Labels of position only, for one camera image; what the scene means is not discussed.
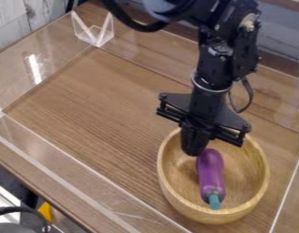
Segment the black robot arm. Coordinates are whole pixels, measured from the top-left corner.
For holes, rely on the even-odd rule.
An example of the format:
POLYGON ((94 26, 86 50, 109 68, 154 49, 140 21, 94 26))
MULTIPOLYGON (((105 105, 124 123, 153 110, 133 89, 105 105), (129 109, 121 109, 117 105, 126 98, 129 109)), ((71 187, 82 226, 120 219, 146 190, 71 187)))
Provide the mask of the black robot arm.
POLYGON ((231 87, 240 82, 252 92, 247 75, 256 71, 260 11, 256 0, 142 0, 156 21, 141 24, 116 0, 101 0, 116 19, 130 29, 152 33, 184 21, 197 28, 197 65, 192 92, 161 93, 156 113, 180 127, 181 150, 197 156, 213 139, 240 146, 251 124, 239 113, 248 107, 232 103, 231 87))

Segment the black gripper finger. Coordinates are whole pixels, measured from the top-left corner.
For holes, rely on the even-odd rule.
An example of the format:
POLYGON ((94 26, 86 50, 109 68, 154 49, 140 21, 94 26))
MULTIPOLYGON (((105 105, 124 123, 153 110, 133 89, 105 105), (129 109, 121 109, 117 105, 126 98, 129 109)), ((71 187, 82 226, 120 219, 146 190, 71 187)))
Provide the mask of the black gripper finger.
POLYGON ((194 128, 194 139, 193 139, 193 156, 197 156, 209 141, 213 139, 212 130, 208 128, 194 128))
POLYGON ((180 130, 181 150, 190 157, 196 155, 194 137, 196 137, 196 130, 189 125, 182 123, 181 130, 180 130))

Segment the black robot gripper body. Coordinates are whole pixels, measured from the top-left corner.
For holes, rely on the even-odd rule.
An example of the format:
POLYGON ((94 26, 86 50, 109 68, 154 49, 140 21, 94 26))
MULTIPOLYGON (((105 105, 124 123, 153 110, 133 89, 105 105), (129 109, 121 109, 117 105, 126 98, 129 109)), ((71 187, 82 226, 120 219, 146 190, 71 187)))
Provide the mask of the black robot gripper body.
POLYGON ((205 91, 193 87, 190 94, 160 93, 156 114, 193 129, 212 130, 213 139, 240 147, 251 124, 227 106, 223 92, 205 91))

